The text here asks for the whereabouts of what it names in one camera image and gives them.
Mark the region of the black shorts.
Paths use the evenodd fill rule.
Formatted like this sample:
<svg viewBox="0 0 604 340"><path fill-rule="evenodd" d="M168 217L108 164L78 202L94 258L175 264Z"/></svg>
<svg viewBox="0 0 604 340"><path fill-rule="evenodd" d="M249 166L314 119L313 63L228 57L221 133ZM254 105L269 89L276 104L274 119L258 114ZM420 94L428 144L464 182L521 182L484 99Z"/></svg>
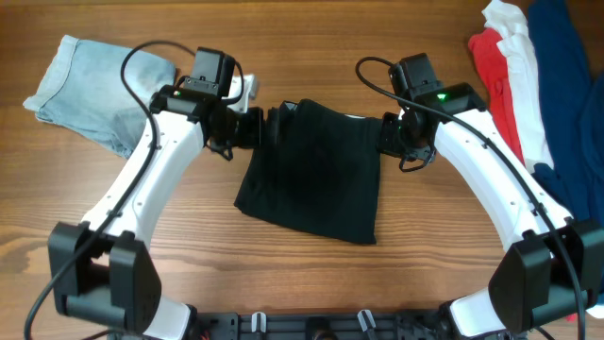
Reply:
<svg viewBox="0 0 604 340"><path fill-rule="evenodd" d="M380 120L303 99L270 109L267 124L278 134L253 152L235 207L284 228L375 244Z"/></svg>

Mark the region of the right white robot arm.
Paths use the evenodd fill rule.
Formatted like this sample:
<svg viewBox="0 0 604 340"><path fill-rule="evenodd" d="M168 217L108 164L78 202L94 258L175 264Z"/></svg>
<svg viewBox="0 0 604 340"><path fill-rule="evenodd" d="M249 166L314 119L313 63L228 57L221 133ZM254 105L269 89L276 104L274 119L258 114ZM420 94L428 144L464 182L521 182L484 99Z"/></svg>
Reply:
<svg viewBox="0 0 604 340"><path fill-rule="evenodd" d="M488 285L443 304L429 330L484 339L535 330L568 315L603 316L603 229L578 221L531 176L467 83L396 80L399 114L383 117L380 152L401 161L446 158L489 214L505 255Z"/></svg>

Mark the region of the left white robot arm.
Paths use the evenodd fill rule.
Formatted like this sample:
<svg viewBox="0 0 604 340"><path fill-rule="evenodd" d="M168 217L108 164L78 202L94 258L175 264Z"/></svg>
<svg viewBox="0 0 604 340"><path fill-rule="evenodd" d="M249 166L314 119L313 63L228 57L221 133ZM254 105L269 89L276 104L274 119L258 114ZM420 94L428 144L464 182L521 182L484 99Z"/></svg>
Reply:
<svg viewBox="0 0 604 340"><path fill-rule="evenodd" d="M115 332L185 339L194 307L162 293L149 254L167 201L204 149L227 160L235 147L260 145L263 112L250 106L252 76L233 80L226 97L187 84L152 97L143 136L106 195L76 225L59 223L48 239L57 311Z"/></svg>

